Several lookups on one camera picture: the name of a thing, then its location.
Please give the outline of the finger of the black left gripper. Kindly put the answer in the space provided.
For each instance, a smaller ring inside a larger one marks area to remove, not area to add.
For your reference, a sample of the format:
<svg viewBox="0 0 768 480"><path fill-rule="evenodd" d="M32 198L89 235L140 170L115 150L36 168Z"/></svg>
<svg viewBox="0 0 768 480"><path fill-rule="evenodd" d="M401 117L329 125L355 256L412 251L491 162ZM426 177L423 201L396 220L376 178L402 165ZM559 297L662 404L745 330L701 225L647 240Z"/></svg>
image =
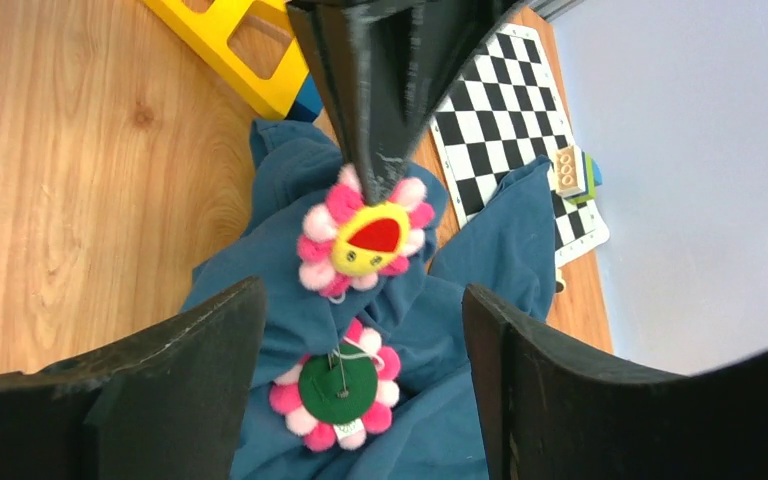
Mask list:
<svg viewBox="0 0 768 480"><path fill-rule="evenodd" d="M416 1L291 1L291 26L367 202L407 172L424 113L416 99Z"/></svg>
<svg viewBox="0 0 768 480"><path fill-rule="evenodd" d="M521 1L395 1L390 53L390 189L407 170L418 137L451 84Z"/></svg>

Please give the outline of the blue garment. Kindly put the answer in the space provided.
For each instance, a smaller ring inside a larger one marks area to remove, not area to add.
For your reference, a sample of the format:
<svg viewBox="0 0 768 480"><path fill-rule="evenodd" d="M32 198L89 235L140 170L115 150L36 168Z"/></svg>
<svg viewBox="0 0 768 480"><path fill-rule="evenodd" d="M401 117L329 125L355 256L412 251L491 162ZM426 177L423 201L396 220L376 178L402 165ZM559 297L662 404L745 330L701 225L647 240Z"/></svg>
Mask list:
<svg viewBox="0 0 768 480"><path fill-rule="evenodd" d="M258 119L250 130L253 211L242 236L195 269L191 309L249 276L268 293L264 338L230 475L234 479L483 479L485 452L462 326L468 284L544 320L555 292L554 214L539 157L505 175L487 207L446 245L429 226L409 270L335 304L299 282L296 241L343 160L306 122ZM352 319L402 361L393 424L354 451L309 451L268 404L271 381L323 354Z"/></svg>

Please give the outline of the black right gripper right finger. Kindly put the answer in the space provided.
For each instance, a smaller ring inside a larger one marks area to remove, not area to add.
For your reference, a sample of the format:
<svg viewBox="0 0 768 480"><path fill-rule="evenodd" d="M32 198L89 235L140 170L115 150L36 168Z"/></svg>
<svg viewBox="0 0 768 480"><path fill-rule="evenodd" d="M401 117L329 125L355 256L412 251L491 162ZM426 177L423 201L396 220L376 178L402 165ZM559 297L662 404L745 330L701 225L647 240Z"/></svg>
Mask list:
<svg viewBox="0 0 768 480"><path fill-rule="evenodd" d="M493 479L768 479L768 351L694 376L639 365L480 285L462 303Z"/></svg>

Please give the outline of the pink white flower brooch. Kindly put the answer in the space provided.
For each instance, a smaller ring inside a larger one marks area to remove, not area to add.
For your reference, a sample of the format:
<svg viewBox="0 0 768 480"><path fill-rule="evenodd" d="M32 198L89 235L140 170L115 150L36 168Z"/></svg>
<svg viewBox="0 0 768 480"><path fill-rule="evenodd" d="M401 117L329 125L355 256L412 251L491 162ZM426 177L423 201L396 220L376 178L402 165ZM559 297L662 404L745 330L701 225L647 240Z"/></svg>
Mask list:
<svg viewBox="0 0 768 480"><path fill-rule="evenodd" d="M367 291L383 277L404 274L435 216L426 197L426 185L409 177L387 200L369 206L355 168L343 166L325 200L302 221L297 241L302 286L337 301L351 289Z"/></svg>

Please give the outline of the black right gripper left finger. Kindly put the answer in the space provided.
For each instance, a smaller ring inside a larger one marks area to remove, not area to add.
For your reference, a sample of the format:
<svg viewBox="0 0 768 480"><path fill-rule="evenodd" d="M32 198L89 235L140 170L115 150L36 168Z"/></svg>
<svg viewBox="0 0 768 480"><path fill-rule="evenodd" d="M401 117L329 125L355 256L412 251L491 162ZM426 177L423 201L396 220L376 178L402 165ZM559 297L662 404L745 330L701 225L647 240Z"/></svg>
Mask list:
<svg viewBox="0 0 768 480"><path fill-rule="evenodd" d="M266 318L242 280L85 354L0 374L0 479L225 479Z"/></svg>

